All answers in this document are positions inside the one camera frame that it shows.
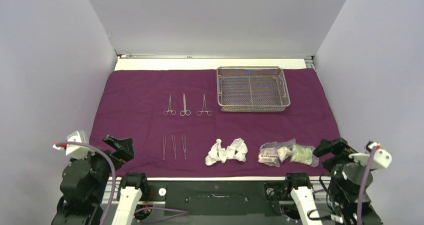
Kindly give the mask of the metal spatula tool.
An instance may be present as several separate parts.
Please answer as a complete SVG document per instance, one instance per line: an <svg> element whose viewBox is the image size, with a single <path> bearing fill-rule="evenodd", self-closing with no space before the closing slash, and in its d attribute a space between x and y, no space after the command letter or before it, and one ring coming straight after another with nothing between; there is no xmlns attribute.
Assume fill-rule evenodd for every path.
<svg viewBox="0 0 424 225"><path fill-rule="evenodd" d="M166 159L167 136L162 136L162 160Z"/></svg>

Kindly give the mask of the green packet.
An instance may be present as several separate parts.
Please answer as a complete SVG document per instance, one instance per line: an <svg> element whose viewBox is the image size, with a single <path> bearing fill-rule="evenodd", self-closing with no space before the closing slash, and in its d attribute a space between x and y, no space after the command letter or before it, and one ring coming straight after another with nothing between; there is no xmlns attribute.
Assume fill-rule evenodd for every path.
<svg viewBox="0 0 424 225"><path fill-rule="evenodd" d="M317 167L319 158L313 154L315 149L313 146L303 146L295 143L291 148L290 162L308 165L313 168Z"/></svg>

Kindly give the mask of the white gauze piece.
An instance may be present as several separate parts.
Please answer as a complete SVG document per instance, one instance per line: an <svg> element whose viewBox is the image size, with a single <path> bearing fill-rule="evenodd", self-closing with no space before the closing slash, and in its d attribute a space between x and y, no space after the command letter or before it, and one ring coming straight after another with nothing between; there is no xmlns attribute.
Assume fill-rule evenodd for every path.
<svg viewBox="0 0 424 225"><path fill-rule="evenodd" d="M244 163L246 161L248 147L242 138L237 138L227 146L226 152L228 160L237 160Z"/></svg>

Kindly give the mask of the metal surgical scissors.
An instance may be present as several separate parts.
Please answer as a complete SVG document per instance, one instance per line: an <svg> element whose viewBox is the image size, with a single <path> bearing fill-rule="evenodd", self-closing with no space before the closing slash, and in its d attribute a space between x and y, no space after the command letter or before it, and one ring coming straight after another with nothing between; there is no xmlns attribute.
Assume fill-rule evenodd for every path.
<svg viewBox="0 0 424 225"><path fill-rule="evenodd" d="M180 111L179 114L182 117L184 117L184 116L190 116L191 115L191 111L188 110L188 108L187 108L187 100L186 100L185 93L183 93L183 109Z"/></svg>

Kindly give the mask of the metal forceps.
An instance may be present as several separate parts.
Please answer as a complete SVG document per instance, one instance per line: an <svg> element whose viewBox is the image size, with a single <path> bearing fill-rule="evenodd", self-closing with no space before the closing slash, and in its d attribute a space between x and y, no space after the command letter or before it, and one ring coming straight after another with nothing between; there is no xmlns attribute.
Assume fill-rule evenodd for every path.
<svg viewBox="0 0 424 225"><path fill-rule="evenodd" d="M172 109L172 95L169 95L169 99L168 99L168 107L167 110L165 110L163 112L164 116L175 116L176 115L176 111L174 109Z"/></svg>
<svg viewBox="0 0 424 225"><path fill-rule="evenodd" d="M206 114L208 117L211 117L213 112L209 109L207 109L207 102L206 102L206 94L203 94L203 99L202 99L202 107L200 110L198 110L196 112L196 115L198 117L201 117L203 114Z"/></svg>

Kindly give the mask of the wire mesh instrument tray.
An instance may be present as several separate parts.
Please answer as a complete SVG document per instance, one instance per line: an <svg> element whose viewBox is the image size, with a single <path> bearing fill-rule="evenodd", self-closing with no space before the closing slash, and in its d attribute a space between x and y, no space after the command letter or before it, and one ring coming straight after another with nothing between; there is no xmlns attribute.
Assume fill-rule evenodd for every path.
<svg viewBox="0 0 424 225"><path fill-rule="evenodd" d="M223 112L282 112L291 105L286 76L278 66L221 66L216 84Z"/></svg>

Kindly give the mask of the pink packet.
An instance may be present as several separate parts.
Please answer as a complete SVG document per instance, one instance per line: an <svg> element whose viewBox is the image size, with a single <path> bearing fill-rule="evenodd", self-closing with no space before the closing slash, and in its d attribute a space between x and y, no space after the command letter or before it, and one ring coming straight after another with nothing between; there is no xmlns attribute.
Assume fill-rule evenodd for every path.
<svg viewBox="0 0 424 225"><path fill-rule="evenodd" d="M279 168L281 163L278 153L279 148L280 146L276 141L262 144L259 148L258 162Z"/></svg>

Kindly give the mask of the purple cloth wrap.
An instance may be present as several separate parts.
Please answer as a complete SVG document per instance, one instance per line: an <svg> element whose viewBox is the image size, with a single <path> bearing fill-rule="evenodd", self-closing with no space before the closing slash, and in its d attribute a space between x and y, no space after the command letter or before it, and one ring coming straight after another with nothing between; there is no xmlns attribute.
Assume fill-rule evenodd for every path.
<svg viewBox="0 0 424 225"><path fill-rule="evenodd" d="M303 146L318 146L322 139L340 137L324 89L313 69L284 71L291 104L277 113L223 112L217 102L217 78L214 70L118 70L108 78L97 109L89 142L104 150L102 139L132 138L135 157L117 171L145 173L148 178L197 177L279 177L287 173L305 172L317 176L325 172L284 161L280 167L258 162L260 146L267 142L295 139ZM186 96L189 116L180 116ZM206 97L212 116L197 116ZM164 116L169 95L175 115ZM163 136L167 136L163 160ZM174 158L172 138L176 137ZM186 159L182 147L186 136ZM205 158L217 139L227 149L235 139L247 145L246 161L227 159L211 166Z"/></svg>

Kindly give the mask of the metal tweezers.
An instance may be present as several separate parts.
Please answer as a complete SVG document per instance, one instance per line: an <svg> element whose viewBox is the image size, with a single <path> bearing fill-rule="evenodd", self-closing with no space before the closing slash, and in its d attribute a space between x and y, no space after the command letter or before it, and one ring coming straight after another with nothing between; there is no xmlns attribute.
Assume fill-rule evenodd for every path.
<svg viewBox="0 0 424 225"><path fill-rule="evenodd" d="M171 135L171 141L172 141L174 159L177 160L177 139L175 135Z"/></svg>
<svg viewBox="0 0 424 225"><path fill-rule="evenodd" d="M182 144L182 150L183 150L183 157L186 160L187 159L187 139L186 135L181 135L181 144Z"/></svg>

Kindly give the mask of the white cotton balls bag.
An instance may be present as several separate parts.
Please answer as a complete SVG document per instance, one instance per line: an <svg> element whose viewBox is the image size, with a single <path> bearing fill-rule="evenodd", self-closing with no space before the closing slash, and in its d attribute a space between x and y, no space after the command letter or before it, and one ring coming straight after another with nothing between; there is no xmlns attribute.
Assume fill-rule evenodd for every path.
<svg viewBox="0 0 424 225"><path fill-rule="evenodd" d="M217 162L225 163L227 159L227 150L222 147L222 140L218 138L208 152L208 155L205 158L205 164L207 166L211 166Z"/></svg>

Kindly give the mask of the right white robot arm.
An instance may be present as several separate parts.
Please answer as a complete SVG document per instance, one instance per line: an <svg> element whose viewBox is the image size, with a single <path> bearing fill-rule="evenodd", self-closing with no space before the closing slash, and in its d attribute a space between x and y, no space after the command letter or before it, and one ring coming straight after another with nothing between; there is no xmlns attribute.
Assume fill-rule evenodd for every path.
<svg viewBox="0 0 424 225"><path fill-rule="evenodd" d="M372 171L387 169L392 163L392 154L380 143L369 141L366 152L358 152L339 138L322 139L313 155L320 158L327 154L333 157L322 162L330 178L325 185L318 178L326 199L329 214L313 216L318 212L315 193L306 173L289 173L283 184L283 194L294 201L300 220L304 225L322 225L333 221L338 225L381 225L382 219L371 205L366 189L373 182Z"/></svg>

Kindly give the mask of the white gauze bag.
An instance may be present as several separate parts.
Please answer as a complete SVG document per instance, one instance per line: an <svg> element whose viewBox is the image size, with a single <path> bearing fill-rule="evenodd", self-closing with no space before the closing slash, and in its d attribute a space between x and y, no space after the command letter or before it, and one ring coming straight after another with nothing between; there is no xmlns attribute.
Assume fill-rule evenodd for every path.
<svg viewBox="0 0 424 225"><path fill-rule="evenodd" d="M293 154L293 146L295 144L296 144L295 138L289 141L276 143L278 159L281 163Z"/></svg>

